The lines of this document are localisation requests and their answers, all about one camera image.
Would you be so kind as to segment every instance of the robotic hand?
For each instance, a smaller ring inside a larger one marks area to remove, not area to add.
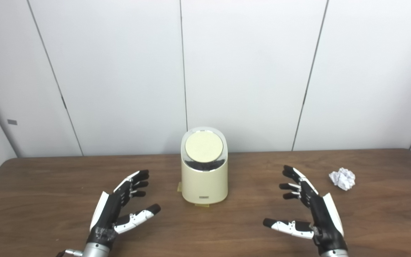
[[[320,197],[310,181],[293,167],[285,165],[283,175],[297,183],[280,184],[280,189],[292,190],[283,198],[299,199],[309,208],[313,226],[305,221],[276,221],[270,218],[265,218],[263,225],[292,236],[313,239],[321,257],[348,257],[344,229],[331,194]]]
[[[118,234],[129,231],[155,216],[161,207],[157,204],[145,210],[119,217],[123,208],[133,197],[143,197],[145,192],[136,189],[148,185],[148,170],[137,171],[126,177],[112,194],[102,192],[91,219],[90,234],[88,235],[85,250],[77,251],[66,249],[57,257],[65,253],[77,257],[107,257]]]

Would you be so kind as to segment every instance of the fingertip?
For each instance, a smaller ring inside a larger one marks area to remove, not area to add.
[[[157,203],[155,203],[154,205],[148,207],[146,210],[153,213],[153,215],[156,215],[158,212],[161,211],[161,206],[159,206]]]
[[[277,223],[277,221],[271,218],[265,218],[263,221],[263,225],[268,228],[272,228],[272,225],[274,225],[275,223]]]

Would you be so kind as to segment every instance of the cream trash can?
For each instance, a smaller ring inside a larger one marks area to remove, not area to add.
[[[182,138],[182,195],[208,205],[228,195],[228,148],[225,136],[212,127],[196,127]]]

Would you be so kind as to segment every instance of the robot finger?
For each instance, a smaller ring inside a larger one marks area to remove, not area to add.
[[[114,226],[114,230],[119,234],[129,231],[144,223],[149,218],[155,216],[160,210],[161,207],[157,204],[154,204],[146,208],[145,210],[138,211],[134,214],[131,213],[130,215],[122,216],[117,219],[117,222]]]
[[[131,193],[129,194],[130,198],[133,197],[144,197],[146,195],[146,193],[144,191],[131,191]]]
[[[146,186],[148,186],[148,181],[139,181],[132,185],[132,189],[138,189]]]
[[[305,176],[300,171],[288,165],[283,166],[282,174],[285,177],[289,177],[290,179],[294,180],[297,184],[299,184],[302,179],[305,178]]]
[[[300,198],[300,193],[298,192],[289,192],[283,195],[283,199],[289,200],[289,199],[299,199]]]
[[[276,221],[271,218],[265,218],[263,225],[273,230],[287,233],[305,239],[313,238],[313,230],[310,228],[310,222],[305,221]]]
[[[134,172],[133,174],[130,175],[130,178],[134,181],[142,181],[148,179],[150,176],[148,174],[148,170],[142,170],[142,171],[137,171]]]
[[[299,192],[300,191],[300,186],[292,183],[284,183],[279,185],[280,189],[285,189],[285,190],[292,190],[294,192]]]
[[[148,170],[136,171],[133,174],[125,177],[123,181],[114,189],[114,192],[124,192],[130,189],[135,183],[149,178]]]

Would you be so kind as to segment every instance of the silver metal wrist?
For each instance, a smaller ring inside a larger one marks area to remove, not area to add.
[[[323,252],[323,254],[321,254],[321,257],[348,257],[348,252],[344,249],[336,249]]]
[[[111,249],[102,244],[88,243],[82,257],[107,257]]]

